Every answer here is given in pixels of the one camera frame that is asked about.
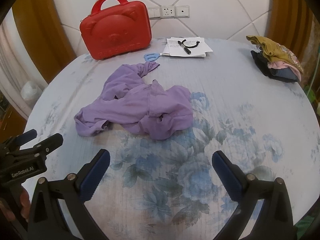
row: mustard yellow cloth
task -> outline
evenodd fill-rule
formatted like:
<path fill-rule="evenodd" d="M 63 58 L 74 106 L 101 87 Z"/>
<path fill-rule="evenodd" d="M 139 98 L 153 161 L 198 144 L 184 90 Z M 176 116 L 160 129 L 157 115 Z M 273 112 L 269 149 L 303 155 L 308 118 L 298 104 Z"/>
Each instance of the mustard yellow cloth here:
<path fill-rule="evenodd" d="M 276 43 L 266 37 L 261 36 L 246 36 L 247 40 L 254 45 L 261 45 L 263 51 L 263 56 L 269 62 L 284 61 L 294 67 L 296 67 L 301 73 L 303 73 L 303 68 L 297 59 L 297 57 L 288 50 L 285 46 Z"/>

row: suitcase handle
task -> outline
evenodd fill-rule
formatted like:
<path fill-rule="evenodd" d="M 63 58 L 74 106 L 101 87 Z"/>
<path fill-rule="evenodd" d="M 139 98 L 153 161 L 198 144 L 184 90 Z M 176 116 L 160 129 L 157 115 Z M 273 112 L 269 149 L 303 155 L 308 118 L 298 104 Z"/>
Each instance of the suitcase handle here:
<path fill-rule="evenodd" d="M 106 0 L 98 0 L 96 1 L 96 3 L 94 4 L 94 6 L 92 7 L 92 10 L 91 10 L 91 14 L 96 14 L 98 12 L 101 11 L 101 6 L 102 4 L 105 2 Z M 118 2 L 120 4 L 125 4 L 125 3 L 128 3 L 127 0 L 118 0 Z"/>

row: red case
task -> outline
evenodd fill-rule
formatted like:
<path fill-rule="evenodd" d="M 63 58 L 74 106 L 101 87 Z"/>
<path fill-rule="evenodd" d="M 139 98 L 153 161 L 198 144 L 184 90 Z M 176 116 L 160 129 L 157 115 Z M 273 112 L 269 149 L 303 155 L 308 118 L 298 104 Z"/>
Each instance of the red case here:
<path fill-rule="evenodd" d="M 101 10 L 104 1 L 98 0 L 80 24 L 91 56 L 104 59 L 146 48 L 151 41 L 146 5 L 140 1 L 118 0 L 120 4 Z"/>

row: purple shirt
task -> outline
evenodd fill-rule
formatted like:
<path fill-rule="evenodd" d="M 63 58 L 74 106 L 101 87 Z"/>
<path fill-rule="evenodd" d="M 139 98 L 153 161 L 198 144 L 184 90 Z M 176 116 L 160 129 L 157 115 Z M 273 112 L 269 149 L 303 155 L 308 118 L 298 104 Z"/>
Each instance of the purple shirt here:
<path fill-rule="evenodd" d="M 78 134 L 95 135 L 114 122 L 129 132 L 163 140 L 190 127 L 193 113 L 187 88 L 164 90 L 156 80 L 151 85 L 143 82 L 142 77 L 158 66 L 156 62 L 121 65 L 107 79 L 101 95 L 75 115 Z"/>

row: black marker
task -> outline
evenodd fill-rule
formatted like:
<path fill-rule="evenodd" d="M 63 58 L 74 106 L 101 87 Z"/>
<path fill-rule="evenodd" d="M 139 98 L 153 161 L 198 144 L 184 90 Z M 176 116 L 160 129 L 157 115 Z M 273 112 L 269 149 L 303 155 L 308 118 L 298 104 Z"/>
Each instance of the black marker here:
<path fill-rule="evenodd" d="M 184 44 L 183 44 L 181 41 L 178 41 L 178 44 L 184 49 L 184 51 L 185 51 L 188 55 L 191 54 L 190 49 L 186 48 L 186 46 L 184 46 Z"/>

